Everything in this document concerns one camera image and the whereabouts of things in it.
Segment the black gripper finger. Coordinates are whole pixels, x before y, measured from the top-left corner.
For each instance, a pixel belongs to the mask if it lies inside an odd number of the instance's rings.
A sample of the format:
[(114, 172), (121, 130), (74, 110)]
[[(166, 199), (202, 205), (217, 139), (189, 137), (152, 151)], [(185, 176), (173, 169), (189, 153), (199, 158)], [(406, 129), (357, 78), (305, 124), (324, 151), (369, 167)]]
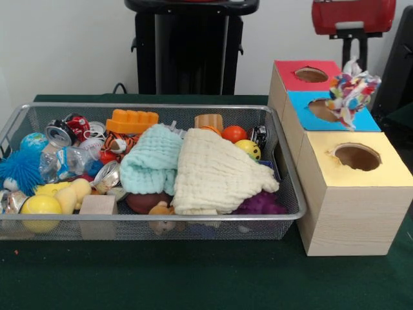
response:
[(345, 66), (348, 61), (350, 61), (350, 53), (352, 48), (352, 37), (343, 38), (343, 47), (342, 47), (342, 66)]
[(367, 70), (367, 59), (368, 59), (368, 38), (361, 37), (358, 38), (359, 41), (359, 57), (358, 65), (362, 71)]

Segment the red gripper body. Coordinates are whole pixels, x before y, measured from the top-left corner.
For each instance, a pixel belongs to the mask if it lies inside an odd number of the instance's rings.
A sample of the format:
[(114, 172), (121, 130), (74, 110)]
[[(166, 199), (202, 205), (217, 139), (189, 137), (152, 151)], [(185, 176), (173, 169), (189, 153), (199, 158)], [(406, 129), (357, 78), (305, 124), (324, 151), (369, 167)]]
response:
[(396, 11), (395, 0), (313, 1), (316, 34), (331, 39), (388, 32)]

